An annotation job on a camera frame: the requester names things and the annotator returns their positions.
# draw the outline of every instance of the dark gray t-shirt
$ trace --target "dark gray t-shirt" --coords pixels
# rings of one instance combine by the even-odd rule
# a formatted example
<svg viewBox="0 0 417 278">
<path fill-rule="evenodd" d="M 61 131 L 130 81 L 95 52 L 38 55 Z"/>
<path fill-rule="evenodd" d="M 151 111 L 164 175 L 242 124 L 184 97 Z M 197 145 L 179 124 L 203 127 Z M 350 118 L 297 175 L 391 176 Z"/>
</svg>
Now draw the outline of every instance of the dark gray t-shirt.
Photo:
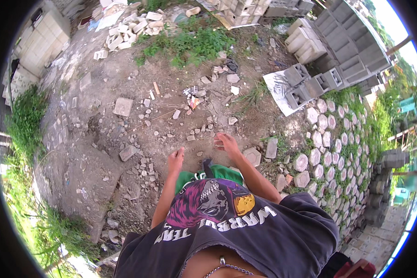
<svg viewBox="0 0 417 278">
<path fill-rule="evenodd" d="M 174 198 L 164 222 L 133 238 L 123 244 L 116 278 L 179 277 L 190 257 L 213 245 L 235 250 L 268 277 L 307 278 L 334 253 L 338 229 L 308 193 L 275 204 L 233 181 L 203 179 Z"/>
</svg>

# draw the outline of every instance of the hand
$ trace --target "hand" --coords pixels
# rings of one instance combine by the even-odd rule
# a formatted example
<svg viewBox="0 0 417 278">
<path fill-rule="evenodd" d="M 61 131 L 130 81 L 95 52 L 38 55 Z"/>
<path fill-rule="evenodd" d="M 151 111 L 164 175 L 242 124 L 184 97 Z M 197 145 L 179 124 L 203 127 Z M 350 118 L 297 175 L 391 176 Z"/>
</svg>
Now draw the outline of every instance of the hand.
<svg viewBox="0 0 417 278">
<path fill-rule="evenodd" d="M 241 154 L 238 148 L 238 143 L 235 138 L 227 133 L 216 133 L 215 136 L 215 148 L 221 151 L 226 151 L 228 158 L 234 160 L 238 154 Z"/>
<path fill-rule="evenodd" d="M 182 169 L 183 163 L 183 151 L 184 148 L 181 147 L 179 150 L 176 150 L 168 156 L 168 174 L 178 174 Z"/>
</svg>

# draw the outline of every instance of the green shorts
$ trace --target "green shorts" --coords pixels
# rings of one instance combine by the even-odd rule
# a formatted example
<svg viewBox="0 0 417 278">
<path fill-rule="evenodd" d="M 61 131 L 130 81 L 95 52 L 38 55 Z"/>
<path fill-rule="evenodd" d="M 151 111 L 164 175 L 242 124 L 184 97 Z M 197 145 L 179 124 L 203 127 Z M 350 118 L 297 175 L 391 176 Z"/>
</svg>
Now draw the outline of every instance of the green shorts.
<svg viewBox="0 0 417 278">
<path fill-rule="evenodd" d="M 210 166 L 210 169 L 212 170 L 213 176 L 215 178 L 223 178 L 226 180 L 234 181 L 240 186 L 243 186 L 244 180 L 242 178 L 241 173 L 219 164 L 213 164 L 212 166 Z M 195 174 L 187 171 L 179 173 L 178 180 L 176 181 L 175 195 L 178 194 L 179 191 L 187 183 L 195 181 L 197 179 L 199 180 L 201 178 L 205 178 L 205 173 L 203 170 L 200 170 Z"/>
</svg>

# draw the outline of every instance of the dirt ground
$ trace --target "dirt ground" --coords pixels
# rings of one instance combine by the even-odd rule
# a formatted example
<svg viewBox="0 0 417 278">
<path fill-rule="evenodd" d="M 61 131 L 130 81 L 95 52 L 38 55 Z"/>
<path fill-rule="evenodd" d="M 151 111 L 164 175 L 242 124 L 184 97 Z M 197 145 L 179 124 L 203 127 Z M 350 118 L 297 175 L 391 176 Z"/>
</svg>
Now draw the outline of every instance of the dirt ground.
<svg viewBox="0 0 417 278">
<path fill-rule="evenodd" d="M 266 46 L 251 41 L 255 33 Z M 234 85 L 240 88 L 239 96 L 248 94 L 255 82 L 262 80 L 262 75 L 296 63 L 283 47 L 282 37 L 266 27 L 244 27 L 230 34 L 237 41 L 233 57 L 239 64 L 240 81 Z M 87 32 L 86 28 L 77 30 L 68 49 L 60 55 L 66 59 L 63 66 L 52 66 L 45 76 L 43 88 L 50 92 L 50 104 L 43 119 L 46 131 L 43 142 L 49 153 L 35 171 L 42 197 L 67 215 L 83 217 L 92 241 L 109 242 L 107 237 L 101 236 L 102 229 L 111 229 L 106 218 L 120 222 L 116 229 L 120 240 L 127 232 L 149 230 L 167 176 L 167 155 L 181 146 L 185 147 L 183 170 L 192 172 L 200 169 L 203 158 L 234 166 L 225 153 L 212 148 L 215 132 L 233 135 L 240 149 L 258 146 L 261 153 L 265 146 L 260 140 L 276 134 L 286 138 L 288 153 L 304 147 L 308 125 L 303 112 L 284 117 L 270 95 L 238 117 L 235 125 L 228 124 L 229 117 L 243 110 L 243 103 L 234 103 L 234 99 L 229 106 L 222 104 L 231 94 L 231 84 L 223 75 L 207 85 L 200 80 L 202 76 L 211 76 L 212 66 L 223 64 L 223 60 L 208 61 L 199 67 L 189 65 L 180 70 L 172 67 L 165 56 L 157 54 L 148 58 L 146 65 L 138 67 L 133 58 L 143 50 L 144 44 L 94 60 L 93 54 L 103 47 L 106 36 L 107 28 L 99 32 Z M 271 36 L 278 45 L 275 51 L 269 46 Z M 278 60 L 286 67 L 269 64 L 269 59 Z M 255 66 L 261 66 L 262 73 L 257 73 Z M 80 80 L 88 74 L 91 83 L 81 90 Z M 155 94 L 156 100 L 147 108 L 141 103 L 149 98 L 150 90 L 155 92 L 154 81 L 161 95 Z M 187 104 L 182 91 L 195 85 L 207 90 L 205 101 L 190 115 L 180 109 L 179 118 L 172 119 L 174 110 Z M 73 97 L 78 97 L 77 108 L 72 108 Z M 119 97 L 134 101 L 130 116 L 112 112 Z M 145 119 L 139 118 L 147 109 L 151 110 L 149 127 L 143 125 Z M 67 117 L 69 140 L 59 144 L 62 115 Z M 203 126 L 205 132 L 195 134 L 196 140 L 187 141 L 187 136 Z M 155 131 L 159 132 L 158 136 L 154 135 Z M 119 152 L 128 145 L 138 147 L 141 153 L 122 162 Z M 142 168 L 148 169 L 150 163 L 154 175 L 142 176 Z M 277 167 L 258 169 L 273 183 L 280 173 Z"/>
</svg>

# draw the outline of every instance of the silver chain necklace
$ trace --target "silver chain necklace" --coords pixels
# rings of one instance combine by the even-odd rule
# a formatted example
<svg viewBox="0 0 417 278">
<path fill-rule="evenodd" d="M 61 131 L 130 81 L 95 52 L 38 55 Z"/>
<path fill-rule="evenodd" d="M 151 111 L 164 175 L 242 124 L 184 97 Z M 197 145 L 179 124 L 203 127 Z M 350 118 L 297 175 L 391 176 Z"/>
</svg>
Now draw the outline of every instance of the silver chain necklace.
<svg viewBox="0 0 417 278">
<path fill-rule="evenodd" d="M 250 272 L 250 271 L 248 271 L 248 270 L 245 270 L 244 268 L 240 268 L 240 267 L 238 267 L 238 266 L 234 266 L 234 265 L 226 264 L 226 263 L 225 263 L 224 256 L 220 256 L 220 257 L 219 257 L 219 260 L 220 260 L 221 265 L 220 265 L 220 266 L 218 266 L 217 268 L 215 268 L 214 270 L 210 271 L 207 275 L 205 275 L 205 276 L 204 276 L 204 278 L 207 278 L 208 276 L 212 275 L 212 274 L 213 274 L 213 272 L 217 271 L 218 269 L 220 269 L 220 268 L 222 268 L 222 267 L 231 267 L 231 268 L 233 268 L 233 269 L 236 269 L 236 270 L 239 270 L 239 271 L 241 271 L 241 272 L 244 272 L 244 273 L 245 273 L 245 274 L 247 274 L 247 275 L 253 275 L 253 273 L 252 273 L 252 272 Z"/>
</svg>

